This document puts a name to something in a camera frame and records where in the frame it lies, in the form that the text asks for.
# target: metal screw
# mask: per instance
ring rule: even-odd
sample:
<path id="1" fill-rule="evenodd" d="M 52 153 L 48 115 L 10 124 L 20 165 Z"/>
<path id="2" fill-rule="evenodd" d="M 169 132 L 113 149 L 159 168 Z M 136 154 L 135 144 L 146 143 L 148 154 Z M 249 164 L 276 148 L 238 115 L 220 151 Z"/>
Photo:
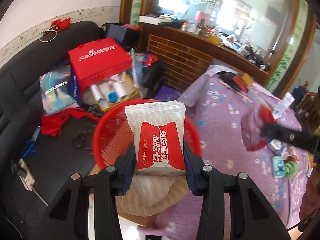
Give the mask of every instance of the metal screw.
<path id="1" fill-rule="evenodd" d="M 240 173 L 239 173 L 239 177 L 240 177 L 241 179 L 246 179 L 246 178 L 248 177 L 248 174 L 246 174 L 245 172 L 240 172 Z"/>
<path id="2" fill-rule="evenodd" d="M 71 179 L 76 180 L 80 178 L 80 174 L 79 173 L 74 173 L 71 175 Z"/>
<path id="3" fill-rule="evenodd" d="M 116 167 L 115 166 L 108 166 L 107 167 L 107 171 L 108 172 L 113 172 L 113 171 L 115 171 L 116 170 Z"/>
<path id="4" fill-rule="evenodd" d="M 212 167 L 210 165 L 205 165 L 202 167 L 204 171 L 212 171 Z"/>

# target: power outlet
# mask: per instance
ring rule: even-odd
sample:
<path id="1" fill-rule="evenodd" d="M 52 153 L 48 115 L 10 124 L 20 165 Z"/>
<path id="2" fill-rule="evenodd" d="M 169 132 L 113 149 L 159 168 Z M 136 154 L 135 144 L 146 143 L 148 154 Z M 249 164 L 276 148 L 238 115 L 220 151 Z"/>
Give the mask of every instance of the power outlet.
<path id="1" fill-rule="evenodd" d="M 25 178 L 20 176 L 20 179 L 26 188 L 26 190 L 32 191 L 33 184 L 36 182 L 36 179 L 32 176 L 26 162 L 23 159 L 20 159 L 19 165 L 25 169 L 27 176 Z"/>

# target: sofa cushion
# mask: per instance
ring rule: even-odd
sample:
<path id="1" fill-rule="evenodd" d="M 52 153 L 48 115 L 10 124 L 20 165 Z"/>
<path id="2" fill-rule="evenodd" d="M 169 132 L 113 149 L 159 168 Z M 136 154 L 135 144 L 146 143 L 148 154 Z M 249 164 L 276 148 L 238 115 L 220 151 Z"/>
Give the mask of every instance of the sofa cushion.
<path id="1" fill-rule="evenodd" d="M 86 176 L 94 166 L 92 152 L 72 144 L 79 131 L 94 129 L 94 125 L 95 121 L 88 117 L 70 117 L 63 125 L 60 136 L 40 134 L 38 151 L 26 156 L 25 161 L 36 179 L 34 188 L 47 202 L 52 201 L 73 173 Z M 8 172 L 4 181 L 0 201 L 4 204 L 7 216 L 27 239 L 46 206 L 34 192 L 24 188 L 17 175 Z"/>
<path id="2" fill-rule="evenodd" d="M 94 22 L 77 22 L 50 42 L 32 42 L 0 69 L 0 181 L 40 125 L 39 77 L 67 59 L 69 50 L 103 35 Z"/>

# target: red tag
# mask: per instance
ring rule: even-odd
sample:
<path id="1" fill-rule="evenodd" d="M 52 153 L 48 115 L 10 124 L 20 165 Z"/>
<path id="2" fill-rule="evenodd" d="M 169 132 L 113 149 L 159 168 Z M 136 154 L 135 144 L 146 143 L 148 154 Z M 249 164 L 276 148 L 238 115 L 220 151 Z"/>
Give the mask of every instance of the red tag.
<path id="1" fill-rule="evenodd" d="M 147 122 L 141 125 L 137 170 L 148 168 L 156 162 L 186 170 L 175 122 L 164 126 L 154 126 Z"/>

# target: red gift bag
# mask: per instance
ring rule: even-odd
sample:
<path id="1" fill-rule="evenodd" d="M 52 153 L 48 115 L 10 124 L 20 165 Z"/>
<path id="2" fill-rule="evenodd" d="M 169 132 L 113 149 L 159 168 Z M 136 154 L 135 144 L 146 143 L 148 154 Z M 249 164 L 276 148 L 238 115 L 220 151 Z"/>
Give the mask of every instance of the red gift bag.
<path id="1" fill-rule="evenodd" d="M 88 42 L 68 53 L 81 94 L 87 87 L 131 68 L 132 63 L 131 57 L 112 38 Z"/>

